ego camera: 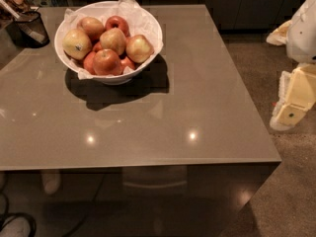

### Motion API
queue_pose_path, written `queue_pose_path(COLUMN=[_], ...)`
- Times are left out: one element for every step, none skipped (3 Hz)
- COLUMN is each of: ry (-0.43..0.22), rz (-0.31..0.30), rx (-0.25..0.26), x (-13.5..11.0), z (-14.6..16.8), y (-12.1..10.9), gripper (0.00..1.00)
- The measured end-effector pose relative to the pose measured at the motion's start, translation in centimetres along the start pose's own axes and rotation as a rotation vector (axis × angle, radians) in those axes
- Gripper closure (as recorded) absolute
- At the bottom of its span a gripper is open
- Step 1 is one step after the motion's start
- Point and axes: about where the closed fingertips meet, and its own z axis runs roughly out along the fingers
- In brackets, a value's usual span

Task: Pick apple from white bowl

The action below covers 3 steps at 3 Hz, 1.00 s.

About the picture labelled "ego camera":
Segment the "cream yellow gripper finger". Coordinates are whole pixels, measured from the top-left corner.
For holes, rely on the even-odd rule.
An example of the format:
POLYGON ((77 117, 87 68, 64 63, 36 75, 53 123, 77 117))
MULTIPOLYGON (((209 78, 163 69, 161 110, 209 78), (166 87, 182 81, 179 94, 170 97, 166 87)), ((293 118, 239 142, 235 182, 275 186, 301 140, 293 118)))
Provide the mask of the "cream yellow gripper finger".
POLYGON ((270 127, 277 131, 294 128, 316 104, 316 65, 299 63, 279 78, 278 101, 270 127))
POLYGON ((271 32, 267 38, 266 42, 272 45, 284 45, 287 44, 287 32, 291 25, 291 20, 288 20, 271 32))

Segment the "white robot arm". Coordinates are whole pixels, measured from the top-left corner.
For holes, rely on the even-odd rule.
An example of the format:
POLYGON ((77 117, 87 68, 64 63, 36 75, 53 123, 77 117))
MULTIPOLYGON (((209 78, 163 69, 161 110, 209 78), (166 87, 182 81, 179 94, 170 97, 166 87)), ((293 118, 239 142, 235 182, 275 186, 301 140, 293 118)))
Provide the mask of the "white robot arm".
POLYGON ((294 128, 316 104, 316 0, 305 0, 289 21, 267 37, 267 43, 284 45, 287 56, 298 63, 279 78, 278 102, 270 127, 294 128))

